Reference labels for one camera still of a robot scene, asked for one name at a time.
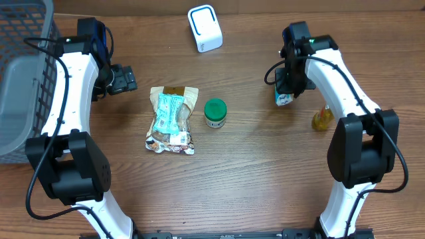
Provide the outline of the teal tissue pack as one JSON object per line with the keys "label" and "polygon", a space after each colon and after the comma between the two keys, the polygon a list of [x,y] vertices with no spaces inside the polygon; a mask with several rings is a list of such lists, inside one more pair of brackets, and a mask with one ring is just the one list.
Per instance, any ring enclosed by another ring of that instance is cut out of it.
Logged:
{"label": "teal tissue pack", "polygon": [[276,86],[274,86],[275,103],[277,106],[287,105],[294,100],[293,94],[279,94]]}

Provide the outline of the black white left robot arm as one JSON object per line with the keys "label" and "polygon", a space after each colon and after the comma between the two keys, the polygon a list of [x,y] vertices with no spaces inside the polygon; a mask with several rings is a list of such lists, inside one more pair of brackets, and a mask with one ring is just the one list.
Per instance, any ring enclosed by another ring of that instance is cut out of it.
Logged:
{"label": "black white left robot arm", "polygon": [[[27,213],[50,220],[78,211],[97,238],[141,238],[110,190],[110,164],[90,136],[89,126],[92,102],[137,88],[132,69],[111,63],[112,32],[94,17],[79,19],[75,36],[52,43],[53,50],[45,51],[58,68],[52,107],[41,135],[25,143],[34,169],[25,199]],[[34,213],[31,195],[37,181],[49,198],[68,208],[47,216]]]}

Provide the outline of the green lid jar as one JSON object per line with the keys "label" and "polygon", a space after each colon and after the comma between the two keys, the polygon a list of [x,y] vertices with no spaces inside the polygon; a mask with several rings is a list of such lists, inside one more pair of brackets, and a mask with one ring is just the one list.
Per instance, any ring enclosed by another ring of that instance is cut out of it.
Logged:
{"label": "green lid jar", "polygon": [[211,128],[220,128],[225,124],[227,106],[219,98],[210,99],[204,107],[205,121]]}

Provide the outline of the teal wipes packet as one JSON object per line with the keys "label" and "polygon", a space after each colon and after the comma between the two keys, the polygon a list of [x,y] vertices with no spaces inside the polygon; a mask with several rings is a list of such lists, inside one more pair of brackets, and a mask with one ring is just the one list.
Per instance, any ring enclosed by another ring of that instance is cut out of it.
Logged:
{"label": "teal wipes packet", "polygon": [[162,134],[178,134],[177,114],[183,102],[183,96],[160,93],[153,130]]}

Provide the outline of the yellow dish soap bottle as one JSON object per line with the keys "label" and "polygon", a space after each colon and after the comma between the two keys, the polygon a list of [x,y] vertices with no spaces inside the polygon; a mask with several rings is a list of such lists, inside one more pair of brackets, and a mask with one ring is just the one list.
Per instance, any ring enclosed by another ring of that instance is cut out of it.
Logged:
{"label": "yellow dish soap bottle", "polygon": [[313,116],[311,126],[316,131],[325,131],[333,120],[333,112],[328,105],[325,105]]}

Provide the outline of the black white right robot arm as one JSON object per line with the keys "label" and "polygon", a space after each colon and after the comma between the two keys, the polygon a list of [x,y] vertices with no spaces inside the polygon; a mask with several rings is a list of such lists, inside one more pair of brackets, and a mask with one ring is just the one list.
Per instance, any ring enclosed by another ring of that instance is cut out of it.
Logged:
{"label": "black white right robot arm", "polygon": [[374,238],[371,229],[358,229],[357,217],[376,185],[392,171],[397,147],[399,118],[394,110],[382,110],[360,88],[345,66],[336,42],[329,36],[311,36],[305,21],[291,23],[282,32],[282,61],[269,71],[275,101],[285,105],[305,90],[318,89],[325,109],[337,127],[327,151],[334,178],[325,210],[313,229],[285,229],[283,238]]}

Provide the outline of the brown snack pouch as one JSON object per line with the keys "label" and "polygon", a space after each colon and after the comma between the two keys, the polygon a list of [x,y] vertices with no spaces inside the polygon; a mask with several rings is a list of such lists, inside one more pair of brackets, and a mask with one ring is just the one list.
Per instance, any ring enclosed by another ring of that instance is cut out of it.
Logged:
{"label": "brown snack pouch", "polygon": [[[176,135],[162,134],[153,130],[160,93],[184,97],[183,105],[177,114],[179,133]],[[197,103],[198,95],[199,90],[197,88],[187,86],[157,86],[150,89],[149,98],[153,106],[154,117],[149,131],[146,134],[145,147],[148,150],[156,153],[168,151],[185,155],[192,155],[195,152],[189,118]]]}

